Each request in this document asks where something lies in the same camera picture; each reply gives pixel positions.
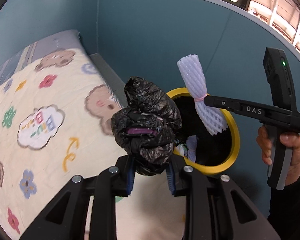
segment screw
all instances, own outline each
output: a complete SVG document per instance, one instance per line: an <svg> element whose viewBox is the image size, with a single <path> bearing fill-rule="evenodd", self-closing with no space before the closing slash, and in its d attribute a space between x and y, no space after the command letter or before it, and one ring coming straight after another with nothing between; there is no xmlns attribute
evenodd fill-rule
<svg viewBox="0 0 300 240"><path fill-rule="evenodd" d="M117 173L119 171L119 168L117 166L112 166L109 168L109 171L113 174L113 173Z"/></svg>
<svg viewBox="0 0 300 240"><path fill-rule="evenodd" d="M78 183L81 181L81 179L82 179L82 177L80 175L75 175L72 177L72 182Z"/></svg>
<svg viewBox="0 0 300 240"><path fill-rule="evenodd" d="M226 174L221 175L220 178L224 182L228 182L230 180L230 177L228 175L226 175Z"/></svg>
<svg viewBox="0 0 300 240"><path fill-rule="evenodd" d="M193 167L192 166L189 166L189 165L186 165L183 167L183 170L185 172L192 172L193 171Z"/></svg>

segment blue wall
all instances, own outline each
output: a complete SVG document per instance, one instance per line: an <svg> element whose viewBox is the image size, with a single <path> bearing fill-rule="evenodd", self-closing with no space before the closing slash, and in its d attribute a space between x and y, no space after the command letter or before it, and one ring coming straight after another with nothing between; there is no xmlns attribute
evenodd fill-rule
<svg viewBox="0 0 300 240"><path fill-rule="evenodd" d="M300 111L300 62L261 26L229 9L203 0L100 0L98 47L126 81L147 78L165 91L183 87L176 62L197 54L213 95L272 104L262 60L266 47L284 49ZM268 215L266 165L255 139L258 121L234 115L241 150L229 169L234 180Z"/></svg>
<svg viewBox="0 0 300 240"><path fill-rule="evenodd" d="M77 29L89 54L97 52L97 0L8 0L0 11L0 65L51 34Z"/></svg>

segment triangular cutout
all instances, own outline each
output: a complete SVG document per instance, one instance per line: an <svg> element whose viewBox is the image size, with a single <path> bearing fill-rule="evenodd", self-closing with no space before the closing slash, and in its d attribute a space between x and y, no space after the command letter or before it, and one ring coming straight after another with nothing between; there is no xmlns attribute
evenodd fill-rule
<svg viewBox="0 0 300 240"><path fill-rule="evenodd" d="M65 216L66 208L70 199L71 192L66 192L57 204L51 209L46 216L46 220L61 225Z"/></svg>
<svg viewBox="0 0 300 240"><path fill-rule="evenodd" d="M231 192L232 200L234 202L235 210L237 212L238 220L241 224L257 219L256 214L251 210L247 203L240 197L238 192Z"/></svg>

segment wrist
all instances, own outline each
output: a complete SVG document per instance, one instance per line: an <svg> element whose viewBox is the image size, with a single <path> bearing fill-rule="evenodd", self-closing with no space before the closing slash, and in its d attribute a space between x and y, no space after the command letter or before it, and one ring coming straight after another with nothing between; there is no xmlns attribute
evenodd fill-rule
<svg viewBox="0 0 300 240"><path fill-rule="evenodd" d="M300 177L300 163L290 166L285 185L288 186L295 183Z"/></svg>

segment yellow trash can rim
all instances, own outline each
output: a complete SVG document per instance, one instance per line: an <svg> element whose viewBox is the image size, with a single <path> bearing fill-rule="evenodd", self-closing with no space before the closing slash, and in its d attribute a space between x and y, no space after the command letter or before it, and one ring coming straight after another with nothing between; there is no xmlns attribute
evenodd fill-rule
<svg viewBox="0 0 300 240"><path fill-rule="evenodd" d="M176 88L167 93L167 95L171 99L179 98L179 97L190 97L191 95L189 94L189 91L187 88ZM228 127L230 129L231 137L232 137L232 143L231 143L231 151L229 153L228 158L221 164L217 166L205 166L205 165L200 165L198 163L194 163L190 161L188 158L184 157L186 164L190 165L197 170L201 171L203 174L206 175L215 175L218 173L221 173L228 168L232 166L232 164L235 162L235 160L238 157L239 154L239 149L240 149L240 135L239 135L239 130L237 127L237 124L234 121L233 116L231 113L225 109L220 109L222 113L224 114L226 121L228 123ZM179 155L179 152L177 148L174 148L173 153Z"/></svg>

